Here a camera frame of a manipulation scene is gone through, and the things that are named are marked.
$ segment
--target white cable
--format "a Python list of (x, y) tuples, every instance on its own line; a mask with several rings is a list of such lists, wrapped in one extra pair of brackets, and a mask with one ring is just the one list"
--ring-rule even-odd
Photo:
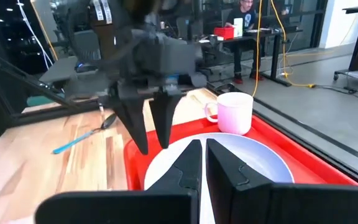
[(42, 49), (42, 53), (43, 53), (44, 57), (46, 56), (46, 57), (48, 58), (50, 64), (52, 65), (53, 63), (52, 63), (51, 59), (49, 58), (48, 54), (46, 53), (46, 51), (45, 51), (44, 48), (42, 47), (42, 45), (41, 45), (41, 43), (40, 43), (38, 37), (34, 34), (34, 31), (32, 30), (32, 28), (31, 28), (31, 26), (30, 26), (29, 20), (28, 20), (27, 16), (25, 15), (25, 12), (24, 12), (24, 10), (23, 10), (23, 8), (22, 8), (22, 4), (19, 4), (19, 7), (20, 7), (20, 10), (21, 10), (21, 13), (22, 13), (22, 17), (23, 17), (23, 20), (24, 20), (25, 24), (27, 25), (27, 27), (28, 27), (29, 30), (31, 31), (32, 35), (34, 36), (34, 39), (37, 41), (37, 43), (38, 43), (38, 45), (40, 46), (40, 48)]
[[(292, 44), (293, 44), (294, 40), (296, 39), (296, 37), (298, 37), (298, 34), (299, 33), (295, 34), (294, 38), (292, 39), (292, 41), (290, 43), (290, 47), (288, 48), (288, 50), (287, 50), (287, 52), (285, 54), (289, 53), (289, 51), (291, 50)], [(277, 69), (278, 71), (281, 70), (281, 63), (283, 62), (283, 59), (284, 59), (284, 57), (282, 57), (281, 61), (278, 63), (278, 69)]]
[(44, 50), (44, 48), (42, 47), (42, 44), (40, 42), (40, 40), (38, 39), (38, 37), (35, 35), (34, 31), (32, 30), (31, 28), (31, 25), (29, 23), (29, 20), (27, 19), (27, 16), (25, 15), (25, 12), (23, 10), (23, 7), (22, 7), (22, 3), (20, 2), (20, 0), (17, 0), (17, 5), (19, 6), (20, 8), (20, 12), (22, 14), (22, 17), (23, 17), (23, 20), (25, 22), (25, 24), (27, 25), (27, 27), (29, 28), (31, 34), (33, 35), (35, 41), (38, 43), (38, 45), (40, 46), (41, 50), (42, 50), (42, 54), (44, 56), (44, 62), (45, 62), (45, 66), (47, 67), (47, 69), (49, 69), (49, 65), (48, 65), (48, 62), (47, 62), (47, 59), (48, 61), (50, 62), (51, 65), (53, 65), (52, 63), (52, 60), (49, 58), (48, 54), (46, 53), (46, 51)]
[(42, 47), (39, 39), (37, 36), (35, 36), (34, 34), (34, 31), (32, 30), (31, 26), (30, 26), (30, 23), (28, 22), (28, 19), (27, 19), (27, 16), (25, 15), (23, 9), (21, 8), (21, 13), (22, 13), (22, 16), (23, 16), (23, 20), (24, 22), (26, 23), (27, 27), (29, 28), (29, 30), (31, 31), (32, 35), (34, 36), (34, 39), (37, 41), (38, 45), (40, 46), (40, 48), (42, 49), (42, 55), (44, 56), (44, 61), (45, 61), (45, 65), (47, 66), (47, 69), (49, 69), (49, 65), (46, 61), (46, 58), (48, 58), (48, 61), (50, 62), (50, 64), (52, 65), (52, 61), (51, 59), (49, 58), (48, 54), (46, 53), (46, 51), (44, 50), (44, 48)]

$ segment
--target red box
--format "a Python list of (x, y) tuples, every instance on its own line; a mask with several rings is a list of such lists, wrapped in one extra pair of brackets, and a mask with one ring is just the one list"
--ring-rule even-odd
[(215, 28), (214, 34), (223, 37), (224, 40), (234, 38), (234, 27)]

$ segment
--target cup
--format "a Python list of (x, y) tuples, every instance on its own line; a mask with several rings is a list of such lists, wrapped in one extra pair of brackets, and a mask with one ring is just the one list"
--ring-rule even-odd
[[(206, 119), (217, 123), (223, 133), (244, 135), (251, 129), (254, 98), (247, 93), (224, 93), (217, 103), (207, 103), (204, 108)], [(210, 105), (217, 105), (218, 118), (208, 116)]]

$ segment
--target yellow cable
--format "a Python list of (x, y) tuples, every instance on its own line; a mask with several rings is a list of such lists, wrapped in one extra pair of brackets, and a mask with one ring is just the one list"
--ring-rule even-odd
[[(276, 18), (277, 18), (277, 21), (278, 23), (280, 24), (280, 27), (281, 29), (283, 30), (283, 34), (284, 34), (284, 40), (287, 40), (287, 33), (285, 32), (285, 29), (284, 29), (284, 26), (281, 22), (281, 19), (280, 19), (280, 16), (278, 16), (278, 12), (277, 12), (277, 9), (275, 7), (275, 4), (273, 2), (273, 0), (270, 0), (271, 4), (272, 4), (272, 7), (273, 7), (273, 10), (274, 10), (274, 13), (276, 14)], [(309, 88), (313, 88), (315, 86), (315, 84), (296, 84), (296, 83), (293, 83), (291, 82), (291, 80), (289, 79), (288, 77), (288, 73), (286, 71), (286, 68), (285, 68), (285, 65), (286, 65), (286, 55), (285, 55), (285, 44), (283, 44), (283, 60), (284, 60), (284, 77), (288, 80), (288, 82), (290, 84), (292, 84), (293, 86), (303, 86), (303, 87), (309, 87)]]
[(58, 60), (58, 57), (57, 57), (56, 52), (55, 52), (55, 49), (52, 47), (52, 44), (50, 43), (48, 34), (47, 34), (47, 32), (45, 31), (44, 25), (42, 24), (42, 21), (41, 21), (39, 15), (38, 15), (37, 10), (35, 10), (34, 2), (32, 2), (32, 1), (31, 1), (31, 6), (32, 6), (32, 9), (33, 9), (34, 12), (35, 12), (35, 16), (37, 16), (37, 19), (38, 19), (38, 22), (40, 23), (41, 29), (42, 29), (42, 31), (44, 32), (45, 37), (47, 38), (49, 47), (51, 48), (51, 50), (52, 50), (52, 52), (53, 52), (53, 55), (55, 56), (55, 59)]
[(256, 89), (258, 89), (258, 79), (259, 79), (259, 35), (260, 35), (260, 22), (262, 21), (262, 1), (260, 0), (259, 2), (259, 18), (258, 18), (258, 34), (257, 34), (257, 39), (256, 39), (256, 82), (255, 82), (255, 88), (254, 88), (254, 93), (252, 94), (252, 97), (255, 96), (256, 94)]

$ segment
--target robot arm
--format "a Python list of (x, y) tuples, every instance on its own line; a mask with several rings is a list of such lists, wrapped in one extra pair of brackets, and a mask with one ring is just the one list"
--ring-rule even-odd
[(101, 60), (82, 52), (69, 37), (73, 51), (81, 62), (97, 66), (99, 72), (113, 74), (119, 70), (104, 104), (114, 110), (143, 154), (148, 153), (144, 100), (151, 99), (157, 136), (160, 145), (167, 148), (181, 97), (206, 86), (206, 77), (196, 73), (196, 47), (158, 33), (155, 26), (145, 22), (150, 14), (175, 12), (183, 1), (189, 0), (79, 0), (71, 6), (73, 14), (88, 10), (91, 27), (104, 41), (99, 43)]

